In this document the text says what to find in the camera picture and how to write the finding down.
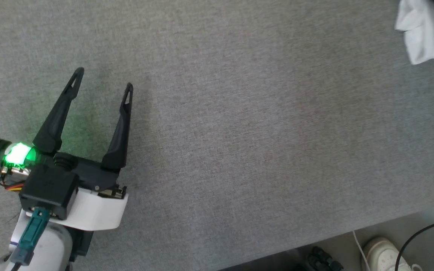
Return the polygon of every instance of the shoe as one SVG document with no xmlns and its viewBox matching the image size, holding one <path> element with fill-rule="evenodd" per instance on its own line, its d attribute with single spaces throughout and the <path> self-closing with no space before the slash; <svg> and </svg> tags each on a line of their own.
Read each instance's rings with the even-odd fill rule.
<svg viewBox="0 0 434 271">
<path fill-rule="evenodd" d="M 372 239 L 364 248 L 370 271 L 394 271 L 398 253 L 399 251 L 393 243 L 384 237 Z M 398 271 L 413 271 L 414 269 L 422 271 L 420 266 L 409 266 L 401 257 Z M 361 259 L 361 270 L 368 271 L 364 259 Z"/>
</svg>

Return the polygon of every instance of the teal cable connector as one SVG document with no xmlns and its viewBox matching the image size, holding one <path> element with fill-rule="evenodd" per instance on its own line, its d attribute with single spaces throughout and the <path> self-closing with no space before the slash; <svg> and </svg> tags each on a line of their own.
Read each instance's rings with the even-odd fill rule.
<svg viewBox="0 0 434 271">
<path fill-rule="evenodd" d="M 35 208 L 33 215 L 29 219 L 28 225 L 19 240 L 15 251 L 11 254 L 11 262 L 28 266 L 34 255 L 34 250 L 38 240 L 50 220 L 50 212 L 43 208 Z"/>
</svg>

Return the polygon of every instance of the black cable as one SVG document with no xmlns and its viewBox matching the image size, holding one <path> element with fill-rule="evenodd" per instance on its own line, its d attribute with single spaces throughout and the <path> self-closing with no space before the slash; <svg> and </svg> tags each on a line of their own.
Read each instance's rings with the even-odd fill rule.
<svg viewBox="0 0 434 271">
<path fill-rule="evenodd" d="M 399 253 L 398 253 L 398 258 L 396 259 L 396 264 L 394 265 L 394 271 L 398 271 L 398 265 L 399 265 L 399 260 L 401 259 L 401 255 L 403 255 L 403 252 L 405 251 L 405 248 L 408 246 L 408 244 L 410 244 L 410 242 L 418 235 L 420 235 L 421 233 L 423 233 L 426 230 L 429 230 L 431 228 L 434 228 L 434 224 L 427 226 L 426 228 L 422 228 L 421 230 L 418 230 L 414 235 L 412 235 L 403 245 L 403 247 L 401 247 Z"/>
<path fill-rule="evenodd" d="M 12 267 L 11 271 L 18 271 L 18 269 L 21 267 L 21 263 L 15 263 Z"/>
</svg>

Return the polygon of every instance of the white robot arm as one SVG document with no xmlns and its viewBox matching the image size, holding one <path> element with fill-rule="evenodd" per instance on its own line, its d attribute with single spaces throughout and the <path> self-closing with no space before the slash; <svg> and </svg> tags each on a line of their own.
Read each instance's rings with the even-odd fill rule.
<svg viewBox="0 0 434 271">
<path fill-rule="evenodd" d="M 94 231 L 117 228 L 122 220 L 128 194 L 117 178 L 126 166 L 133 86 L 127 84 L 101 162 L 61 153 L 61 133 L 83 72 L 74 72 L 33 146 L 0 139 L 0 185 L 19 193 L 22 207 L 0 271 L 69 271 L 78 255 L 86 255 Z"/>
</svg>

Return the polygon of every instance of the gray fabric surface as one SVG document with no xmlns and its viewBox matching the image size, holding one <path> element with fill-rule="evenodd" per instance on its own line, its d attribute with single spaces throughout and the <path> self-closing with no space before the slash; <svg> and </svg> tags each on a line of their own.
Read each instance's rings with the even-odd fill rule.
<svg viewBox="0 0 434 271">
<path fill-rule="evenodd" d="M 217 270 L 434 205 L 434 60 L 397 1 L 0 1 L 0 137 L 76 67 L 62 151 L 101 158 L 136 87 L 119 229 L 77 271 Z M 18 212 L 0 189 L 0 255 Z"/>
</svg>

